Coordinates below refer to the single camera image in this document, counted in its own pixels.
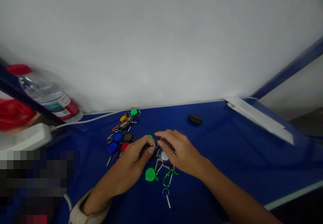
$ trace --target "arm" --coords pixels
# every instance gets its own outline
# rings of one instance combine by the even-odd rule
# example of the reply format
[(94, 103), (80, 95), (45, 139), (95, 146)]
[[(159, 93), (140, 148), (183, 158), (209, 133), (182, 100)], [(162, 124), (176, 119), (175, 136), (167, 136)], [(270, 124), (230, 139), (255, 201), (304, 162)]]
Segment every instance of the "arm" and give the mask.
[(122, 156), (97, 183), (84, 203), (82, 212), (85, 215), (102, 212), (112, 197), (126, 192), (138, 181), (145, 164), (155, 150), (154, 147), (148, 148), (138, 159), (145, 144), (155, 146), (153, 139), (149, 136), (144, 136), (128, 145)]
[(166, 152), (171, 163), (200, 179), (220, 202), (232, 222), (280, 223), (274, 215), (200, 155), (186, 136), (176, 130), (156, 132), (155, 135), (161, 137), (158, 145)]

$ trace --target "finger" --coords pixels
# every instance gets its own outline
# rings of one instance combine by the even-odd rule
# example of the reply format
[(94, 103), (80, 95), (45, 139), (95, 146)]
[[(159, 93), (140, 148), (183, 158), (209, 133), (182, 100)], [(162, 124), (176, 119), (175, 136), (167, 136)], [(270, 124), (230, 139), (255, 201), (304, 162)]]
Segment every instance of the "finger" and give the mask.
[[(166, 143), (166, 139), (165, 138), (160, 138), (160, 140), (161, 141), (163, 141), (163, 142), (165, 142)], [(173, 150), (173, 149), (175, 149), (174, 147), (173, 147), (173, 145), (170, 143), (170, 142), (167, 142), (167, 144), (168, 144), (168, 146)]]
[(176, 147), (178, 139), (171, 132), (171, 130), (156, 132), (155, 136), (166, 139), (169, 143)]
[(141, 169), (144, 169), (146, 163), (148, 162), (148, 160), (150, 159), (154, 151), (155, 151), (154, 147), (148, 148), (141, 156), (141, 158), (138, 160), (137, 164), (141, 167)]
[(141, 151), (141, 149), (144, 147), (145, 144), (151, 144), (154, 140), (150, 138), (149, 136), (145, 135), (142, 138), (135, 141), (133, 144), (133, 147), (135, 147), (137, 150)]
[(174, 130), (174, 132), (176, 132), (176, 133), (178, 133), (178, 134), (180, 134), (180, 135), (183, 135), (183, 134), (181, 134), (179, 131), (177, 131), (177, 130)]
[(166, 153), (166, 155), (168, 156), (171, 163), (174, 164), (177, 156), (175, 155), (173, 150), (165, 142), (163, 142), (161, 140), (157, 141), (157, 143), (162, 148), (162, 150)]
[(178, 138), (178, 139), (180, 139), (180, 140), (182, 140), (182, 141), (184, 141), (185, 142), (185, 140), (186, 140), (186, 136), (185, 135), (183, 135), (183, 134), (181, 134), (179, 131), (177, 131), (177, 130), (174, 130), (174, 134), (176, 135), (176, 137)]

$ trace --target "plastic bottle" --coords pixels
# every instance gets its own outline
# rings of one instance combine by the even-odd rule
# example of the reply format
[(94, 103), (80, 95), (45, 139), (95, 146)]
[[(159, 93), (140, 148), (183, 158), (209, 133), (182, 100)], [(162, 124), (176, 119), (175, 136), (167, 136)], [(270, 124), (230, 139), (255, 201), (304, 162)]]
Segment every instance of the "plastic bottle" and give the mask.
[(6, 69), (19, 77), (26, 94), (65, 122), (79, 121), (83, 112), (54, 83), (35, 74), (27, 65), (16, 64)]

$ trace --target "right hand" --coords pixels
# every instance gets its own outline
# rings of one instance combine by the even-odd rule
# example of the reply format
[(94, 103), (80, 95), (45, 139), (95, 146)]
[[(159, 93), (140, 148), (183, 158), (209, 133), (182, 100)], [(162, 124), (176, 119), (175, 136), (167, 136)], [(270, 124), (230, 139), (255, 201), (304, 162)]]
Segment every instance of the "right hand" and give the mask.
[(157, 143), (167, 154), (172, 165), (189, 175), (201, 177), (208, 159), (196, 150), (185, 135), (168, 129), (164, 132), (156, 132), (155, 136), (161, 137)]

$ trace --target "white plug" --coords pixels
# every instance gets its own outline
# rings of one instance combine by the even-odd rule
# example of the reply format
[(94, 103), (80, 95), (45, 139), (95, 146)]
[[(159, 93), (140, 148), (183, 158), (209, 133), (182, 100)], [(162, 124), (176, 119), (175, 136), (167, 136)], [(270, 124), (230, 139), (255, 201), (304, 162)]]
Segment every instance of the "white plug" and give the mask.
[(38, 123), (15, 135), (0, 132), (0, 150), (36, 150), (52, 140), (50, 132), (49, 126), (44, 123)]

